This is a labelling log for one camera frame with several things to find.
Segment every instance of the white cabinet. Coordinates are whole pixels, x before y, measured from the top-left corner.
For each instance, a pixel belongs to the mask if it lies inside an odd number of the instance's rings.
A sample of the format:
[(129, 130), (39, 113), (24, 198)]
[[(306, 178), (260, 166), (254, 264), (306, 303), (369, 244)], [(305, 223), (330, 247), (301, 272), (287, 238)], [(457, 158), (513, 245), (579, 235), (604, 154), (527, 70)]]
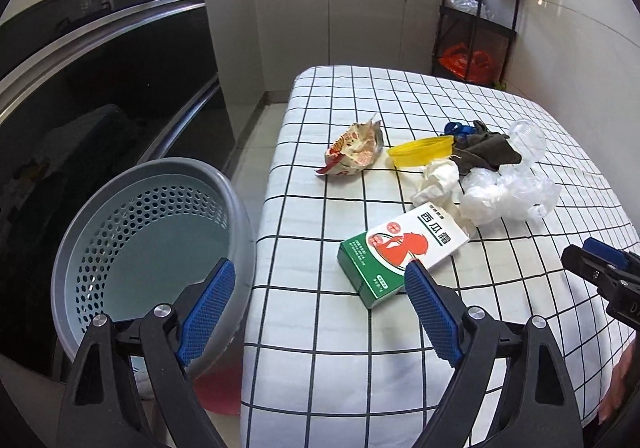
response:
[(329, 0), (332, 65), (398, 69), (404, 0)]
[(265, 90), (289, 91), (302, 71), (328, 65), (328, 4), (328, 0), (255, 0)]
[(255, 0), (205, 3), (220, 86), (237, 139), (264, 94)]
[(431, 74), (439, 5), (440, 0), (406, 0), (400, 52), (403, 71)]

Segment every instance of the laundry basket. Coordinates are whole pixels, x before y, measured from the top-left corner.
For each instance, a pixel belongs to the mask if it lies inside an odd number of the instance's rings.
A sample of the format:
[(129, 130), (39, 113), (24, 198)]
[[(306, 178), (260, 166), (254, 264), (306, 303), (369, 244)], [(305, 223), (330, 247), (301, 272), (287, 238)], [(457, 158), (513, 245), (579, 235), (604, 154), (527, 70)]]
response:
[[(138, 165), (105, 184), (71, 222), (58, 249), (51, 307), (60, 342), (73, 359), (96, 314), (138, 318), (172, 303), (204, 280), (224, 256), (236, 285), (201, 357), (196, 378), (238, 330), (255, 271), (255, 243), (244, 206), (215, 168), (186, 158)], [(132, 358), (138, 391), (153, 391), (143, 358)]]

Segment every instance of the snack wrapper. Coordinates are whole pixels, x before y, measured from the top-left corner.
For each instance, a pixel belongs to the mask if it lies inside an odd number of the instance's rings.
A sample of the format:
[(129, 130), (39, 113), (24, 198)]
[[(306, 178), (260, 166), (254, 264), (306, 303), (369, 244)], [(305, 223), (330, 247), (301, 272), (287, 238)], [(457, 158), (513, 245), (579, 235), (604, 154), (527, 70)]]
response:
[(325, 167), (316, 173), (351, 175), (373, 164), (382, 152), (380, 121), (353, 123), (349, 129), (324, 152)]

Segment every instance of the clear plastic cup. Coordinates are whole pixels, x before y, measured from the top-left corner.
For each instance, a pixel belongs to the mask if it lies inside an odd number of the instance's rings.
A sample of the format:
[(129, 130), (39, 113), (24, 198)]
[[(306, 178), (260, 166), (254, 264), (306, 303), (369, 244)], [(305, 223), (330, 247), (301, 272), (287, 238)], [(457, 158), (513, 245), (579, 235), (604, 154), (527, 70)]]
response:
[(507, 135), (509, 144), (522, 156), (523, 164), (531, 166), (545, 157), (545, 133), (533, 121), (514, 121)]

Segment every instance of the black metal shelf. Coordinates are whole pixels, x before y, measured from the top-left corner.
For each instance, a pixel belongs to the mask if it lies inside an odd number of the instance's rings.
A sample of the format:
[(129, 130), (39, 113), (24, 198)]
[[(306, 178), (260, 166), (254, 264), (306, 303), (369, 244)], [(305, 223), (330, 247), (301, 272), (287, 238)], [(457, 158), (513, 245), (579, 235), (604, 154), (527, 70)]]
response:
[[(450, 8), (449, 6), (440, 6), (440, 14), (457, 18), (458, 20), (461, 20), (466, 24), (473, 24), (476, 20), (476, 16), (474, 14), (460, 11), (459, 9)], [(495, 22), (492, 22), (491, 20), (487, 20), (485, 18), (478, 19), (478, 29), (499, 34), (500, 36), (503, 36), (505, 38), (511, 38), (515, 34), (515, 31), (512, 30), (511, 27), (496, 24)]]
[[(447, 79), (491, 86), (494, 82), (503, 83), (511, 49), (516, 38), (516, 21), (520, 0), (515, 0), (511, 27), (492, 22), (480, 16), (484, 0), (475, 0), (478, 8), (475, 13), (459, 11), (440, 2), (440, 17), (436, 39), (431, 54), (431, 74)], [(493, 35), (506, 40), (496, 39)], [(449, 50), (455, 54), (466, 55), (466, 70), (463, 78), (443, 66), (439, 58)]]
[(437, 76), (438, 78), (444, 78), (445, 80), (451, 80), (452, 82), (463, 82), (463, 83), (468, 83), (468, 84), (472, 83), (473, 85), (478, 85), (480, 87), (489, 87), (491, 89), (494, 88), (494, 84), (493, 83), (475, 83), (475, 82), (465, 81), (464, 78), (460, 78), (459, 76), (454, 74), (452, 71), (447, 69), (444, 65), (442, 65), (438, 61), (438, 58), (440, 58), (440, 56), (434, 56), (433, 57), (433, 71), (434, 71), (434, 73), (432, 73), (435, 76)]

